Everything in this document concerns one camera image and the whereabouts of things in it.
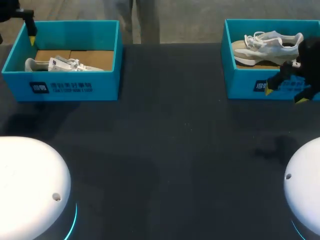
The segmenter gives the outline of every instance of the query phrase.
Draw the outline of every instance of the white shoe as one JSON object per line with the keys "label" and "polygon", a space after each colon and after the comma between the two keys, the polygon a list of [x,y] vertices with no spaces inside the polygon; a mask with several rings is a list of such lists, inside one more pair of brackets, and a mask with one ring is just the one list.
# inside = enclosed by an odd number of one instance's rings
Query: white shoe
{"label": "white shoe", "polygon": [[25,72],[82,72],[82,71],[104,71],[100,68],[85,66],[79,63],[78,59],[65,59],[60,56],[55,58],[51,57],[50,61],[35,61],[32,58],[28,58],[24,65]]}
{"label": "white shoe", "polygon": [[75,71],[75,72],[84,72],[84,71],[90,71],[90,72],[100,72],[104,71],[103,69],[93,67],[93,66],[85,66],[82,63],[79,63],[78,59],[65,59],[61,56],[56,56],[55,58],[50,58],[49,61],[49,72],[51,71],[57,71],[58,69],[62,69],[65,71]]}
{"label": "white shoe", "polygon": [[299,56],[298,46],[303,40],[302,33],[285,36],[276,31],[257,31],[253,37],[244,35],[244,40],[233,42],[232,50],[235,60],[245,65],[254,66],[261,61],[282,65],[285,61],[295,60]]}

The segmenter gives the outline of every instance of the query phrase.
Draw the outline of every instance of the white round device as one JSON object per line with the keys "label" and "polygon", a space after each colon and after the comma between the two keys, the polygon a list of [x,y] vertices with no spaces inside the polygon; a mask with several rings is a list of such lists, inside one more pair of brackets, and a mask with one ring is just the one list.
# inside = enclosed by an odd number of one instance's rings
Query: white round device
{"label": "white round device", "polygon": [[320,240],[320,138],[292,156],[285,170],[284,193],[301,239]]}
{"label": "white round device", "polygon": [[42,239],[65,211],[70,194],[70,173],[56,150],[31,138],[0,137],[0,239]]}

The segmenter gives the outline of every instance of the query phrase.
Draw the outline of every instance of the shoe box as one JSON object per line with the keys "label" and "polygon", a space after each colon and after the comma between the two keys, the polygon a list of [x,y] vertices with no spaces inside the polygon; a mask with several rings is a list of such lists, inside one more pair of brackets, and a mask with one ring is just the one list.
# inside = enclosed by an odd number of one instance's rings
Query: shoe box
{"label": "shoe box", "polygon": [[[2,69],[18,102],[115,101],[118,99],[123,44],[119,21],[36,21],[31,46],[27,28],[20,33]],[[25,72],[28,58],[61,56],[104,71]]]}
{"label": "shoe box", "polygon": [[[255,66],[245,66],[235,61],[232,43],[244,40],[245,35],[253,36],[255,32],[276,31],[282,35],[294,36],[302,33],[304,39],[320,37],[318,20],[276,20],[276,19],[227,19],[221,44],[221,59],[224,81],[229,99],[262,99],[262,100],[293,100],[304,87],[304,78],[292,76],[284,81],[278,90],[265,95],[267,79],[276,75],[280,67],[268,62],[259,62]],[[320,100],[317,94],[314,101]]]}

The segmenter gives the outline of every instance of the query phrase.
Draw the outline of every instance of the dark tabletop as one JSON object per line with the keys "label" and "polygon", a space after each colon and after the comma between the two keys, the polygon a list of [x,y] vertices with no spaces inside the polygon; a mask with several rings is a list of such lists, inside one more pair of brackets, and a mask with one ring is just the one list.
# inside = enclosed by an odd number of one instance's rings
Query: dark tabletop
{"label": "dark tabletop", "polygon": [[110,102],[18,104],[1,79],[1,134],[62,155],[76,239],[298,240],[284,172],[319,137],[320,104],[228,100],[220,58],[220,44],[127,46]]}

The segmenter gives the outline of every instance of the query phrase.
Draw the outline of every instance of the robotic arm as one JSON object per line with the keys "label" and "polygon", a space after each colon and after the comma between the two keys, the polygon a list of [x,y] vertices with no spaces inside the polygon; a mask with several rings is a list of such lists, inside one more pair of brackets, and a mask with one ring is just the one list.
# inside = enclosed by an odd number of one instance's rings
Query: robotic arm
{"label": "robotic arm", "polygon": [[310,37],[299,44],[299,57],[296,61],[287,61],[280,67],[280,72],[267,79],[265,95],[278,90],[279,86],[291,78],[291,75],[304,77],[305,85],[303,91],[294,97],[294,102],[302,103],[312,100],[320,93],[320,37]]}
{"label": "robotic arm", "polygon": [[[31,45],[33,46],[37,35],[34,11],[20,8],[19,0],[0,0],[0,23],[8,21],[11,18],[24,20]],[[3,39],[0,34],[0,44],[2,42]]]}

